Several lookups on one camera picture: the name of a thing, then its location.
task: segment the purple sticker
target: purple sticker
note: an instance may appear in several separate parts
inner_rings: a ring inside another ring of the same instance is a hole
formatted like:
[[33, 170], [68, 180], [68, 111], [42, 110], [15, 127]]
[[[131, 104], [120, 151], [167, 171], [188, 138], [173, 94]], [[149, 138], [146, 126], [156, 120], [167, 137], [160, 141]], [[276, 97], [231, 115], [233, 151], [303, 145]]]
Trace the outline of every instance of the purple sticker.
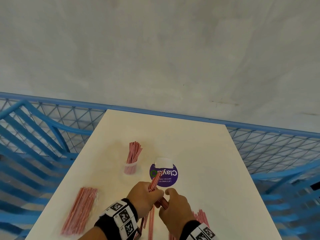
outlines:
[[159, 178], [158, 186], [170, 187], [174, 185], [178, 179], [178, 170], [175, 165], [173, 165], [173, 168], [155, 168], [155, 165], [152, 164], [149, 170], [150, 178], [153, 179], [162, 170], [163, 174]]

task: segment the person's right hand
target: person's right hand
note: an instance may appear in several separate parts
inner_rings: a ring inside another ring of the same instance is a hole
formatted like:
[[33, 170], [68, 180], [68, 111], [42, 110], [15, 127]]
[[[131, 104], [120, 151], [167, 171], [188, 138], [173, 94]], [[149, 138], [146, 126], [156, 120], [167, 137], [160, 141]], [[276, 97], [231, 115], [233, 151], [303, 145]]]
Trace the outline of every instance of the person's right hand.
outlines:
[[159, 216], [169, 232], [179, 239], [184, 225], [195, 218], [186, 197], [178, 194], [174, 188], [166, 189], [165, 194], [170, 195], [169, 208], [165, 210], [161, 207]]

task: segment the white table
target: white table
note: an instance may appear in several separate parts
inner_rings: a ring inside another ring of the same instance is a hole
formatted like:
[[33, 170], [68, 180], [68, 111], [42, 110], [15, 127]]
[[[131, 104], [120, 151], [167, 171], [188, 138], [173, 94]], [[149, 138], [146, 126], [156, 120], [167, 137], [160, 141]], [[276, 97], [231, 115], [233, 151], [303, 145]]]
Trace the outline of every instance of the white table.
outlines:
[[[143, 150], [136, 175], [128, 176], [123, 164], [131, 141]], [[206, 212], [220, 240], [281, 240], [224, 125], [116, 110], [107, 110], [26, 240], [67, 239], [60, 230], [82, 186], [99, 190], [87, 224], [92, 227], [138, 181], [151, 181], [156, 157], [173, 159], [178, 169], [173, 187], [195, 212]], [[155, 214], [154, 240], [168, 239], [158, 210]], [[142, 239], [147, 237], [145, 229]]]

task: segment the gray wall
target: gray wall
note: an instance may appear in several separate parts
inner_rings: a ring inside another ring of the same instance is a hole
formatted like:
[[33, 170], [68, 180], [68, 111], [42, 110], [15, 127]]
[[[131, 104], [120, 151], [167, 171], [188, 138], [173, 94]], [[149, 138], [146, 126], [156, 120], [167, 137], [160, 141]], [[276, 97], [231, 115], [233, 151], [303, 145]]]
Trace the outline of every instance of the gray wall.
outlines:
[[0, 91], [320, 132], [320, 0], [0, 0]]

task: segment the blue chair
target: blue chair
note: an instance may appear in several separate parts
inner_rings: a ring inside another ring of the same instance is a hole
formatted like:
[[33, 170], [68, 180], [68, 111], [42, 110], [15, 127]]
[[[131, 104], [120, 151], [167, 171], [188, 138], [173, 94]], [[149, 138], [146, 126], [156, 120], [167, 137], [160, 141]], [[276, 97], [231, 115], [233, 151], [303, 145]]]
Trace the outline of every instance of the blue chair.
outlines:
[[[52, 132], [51, 136], [38, 125], [39, 121], [45, 122], [47, 128]], [[71, 128], [50, 119], [26, 100], [19, 101], [0, 112], [0, 137], [2, 138], [0, 155], [6, 158], [5, 161], [0, 161], [0, 171], [36, 190], [40, 196], [54, 193], [78, 156], [77, 153], [70, 152], [61, 131], [87, 136], [92, 134], [90, 130]], [[23, 153], [12, 151], [10, 147], [4, 145], [3, 139], [14, 144]], [[39, 183], [38, 180], [30, 178], [21, 170], [10, 166], [8, 164], [10, 161], [19, 164], [25, 171], [46, 183]], [[0, 190], [25, 203], [45, 206], [49, 201], [48, 198], [36, 197], [2, 179], [0, 179]], [[0, 229], [18, 237], [26, 237], [30, 229], [24, 230], [14, 224], [34, 224], [42, 212], [27, 210], [22, 206], [2, 200], [0, 200], [0, 210], [2, 211], [0, 212]]]
[[320, 160], [251, 177], [282, 237], [320, 239]]

